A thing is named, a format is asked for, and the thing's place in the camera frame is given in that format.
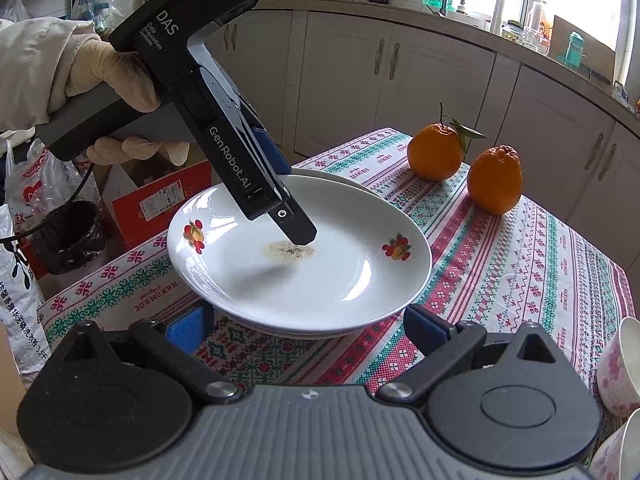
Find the gloved left hand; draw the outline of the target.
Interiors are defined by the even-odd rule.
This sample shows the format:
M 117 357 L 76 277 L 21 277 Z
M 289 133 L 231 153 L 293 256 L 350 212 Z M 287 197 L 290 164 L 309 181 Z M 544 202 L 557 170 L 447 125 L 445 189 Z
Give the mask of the gloved left hand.
M 151 113 L 160 106 L 152 79 L 133 54 L 119 53 L 106 41 L 89 39 L 79 48 L 70 66 L 65 95 L 79 96 L 102 82 L 138 112 Z M 151 142 L 141 136 L 130 136 L 125 141 L 96 140 L 87 148 L 87 155 L 99 166 L 113 166 L 162 153 L 174 166 L 181 166 L 189 151 L 188 142 Z

